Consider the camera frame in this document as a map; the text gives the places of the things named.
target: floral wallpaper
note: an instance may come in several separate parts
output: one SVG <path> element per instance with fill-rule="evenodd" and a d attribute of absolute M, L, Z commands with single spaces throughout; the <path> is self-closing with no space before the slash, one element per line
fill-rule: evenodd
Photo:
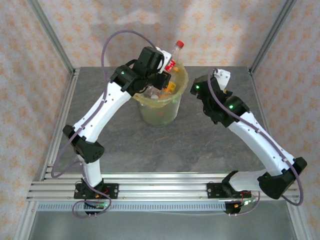
<path fill-rule="evenodd" d="M 70 76 L 26 0 L 0 12 L 0 239 L 11 240 Z"/>
<path fill-rule="evenodd" d="M 185 47 L 186 66 L 250 66 L 275 22 L 284 0 L 39 0 L 76 68 L 100 66 L 108 36 L 138 31 L 171 51 Z M 110 42 L 106 66 L 136 59 L 143 39 L 118 35 Z"/>
<path fill-rule="evenodd" d="M 270 131 L 308 166 L 303 208 L 320 239 L 320 1 L 297 1 L 254 81 Z"/>

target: red label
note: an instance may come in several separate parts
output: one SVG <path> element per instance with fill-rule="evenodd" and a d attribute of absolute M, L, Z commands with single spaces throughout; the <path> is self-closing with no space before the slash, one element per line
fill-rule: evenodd
<path fill-rule="evenodd" d="M 164 69 L 165 69 L 167 72 L 170 72 L 171 69 L 172 69 L 175 65 L 176 65 L 176 62 L 171 59 L 171 61 L 169 62 L 169 64 L 168 64 L 167 66 L 165 66 Z"/>

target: translucent bucket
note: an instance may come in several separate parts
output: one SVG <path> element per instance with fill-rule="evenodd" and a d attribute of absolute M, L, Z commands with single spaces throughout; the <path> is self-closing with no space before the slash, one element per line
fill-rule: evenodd
<path fill-rule="evenodd" d="M 171 79 L 177 78 L 175 94 L 165 99 L 153 99 L 143 94 L 135 94 L 134 99 L 138 102 L 138 108 L 142 119 L 155 127 L 165 126 L 175 120 L 180 106 L 181 95 L 188 85 L 188 73 L 181 63 L 177 63 L 178 72 L 172 71 Z"/>

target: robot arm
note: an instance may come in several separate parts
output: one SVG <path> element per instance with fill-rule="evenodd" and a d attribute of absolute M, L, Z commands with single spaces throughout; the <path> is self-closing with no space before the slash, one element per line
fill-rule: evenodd
<path fill-rule="evenodd" d="M 170 60 L 171 54 L 158 47 L 143 48 L 137 60 L 119 66 L 114 71 L 107 85 L 107 93 L 100 96 L 85 116 L 73 126 L 66 125 L 63 128 L 63 133 L 69 139 L 81 129 L 71 145 L 77 157 L 83 162 L 87 183 L 96 190 L 101 192 L 104 189 L 100 157 L 105 149 L 97 142 L 98 136 L 117 110 L 136 93 L 140 93 L 149 86 L 159 90 L 168 86 L 171 75 L 163 70 Z M 78 191 L 85 195 L 82 196 L 83 199 L 97 197 L 83 179 L 78 187 L 81 188 Z"/>
<path fill-rule="evenodd" d="M 298 175 L 307 163 L 302 157 L 294 158 L 279 146 L 258 123 L 248 106 L 239 97 L 232 95 L 232 92 L 224 90 L 229 78 L 229 72 L 218 69 L 210 78 L 212 90 L 225 108 L 245 122 L 232 117 L 219 106 L 210 92 L 207 75 L 194 80 L 191 93 L 202 101 L 204 114 L 210 117 L 214 124 L 222 123 L 240 137 L 258 156 L 265 169 L 253 172 L 233 171 L 222 181 L 220 190 L 227 193 L 228 197 L 234 197 L 241 191 L 263 191 L 267 196 L 279 199 L 296 179 L 285 161 L 293 165 Z M 273 145 L 261 133 L 269 137 Z M 275 147 L 281 150 L 284 159 Z"/>

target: patterned wallpaper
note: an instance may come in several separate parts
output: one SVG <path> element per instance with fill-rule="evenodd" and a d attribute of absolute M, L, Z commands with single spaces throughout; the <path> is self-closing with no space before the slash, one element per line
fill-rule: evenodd
<path fill-rule="evenodd" d="M 100 66 L 112 33 L 136 30 L 164 50 L 177 40 L 186 66 L 250 66 L 284 0 L 40 0 L 74 67 Z M 147 46 L 132 34 L 107 49 L 108 66 L 137 58 Z"/>
<path fill-rule="evenodd" d="M 320 239 L 320 1 L 297 1 L 254 75 L 270 131 L 304 157 L 304 209 Z"/>
<path fill-rule="evenodd" d="M 0 239 L 11 240 L 70 77 L 26 0 L 0 12 Z"/>

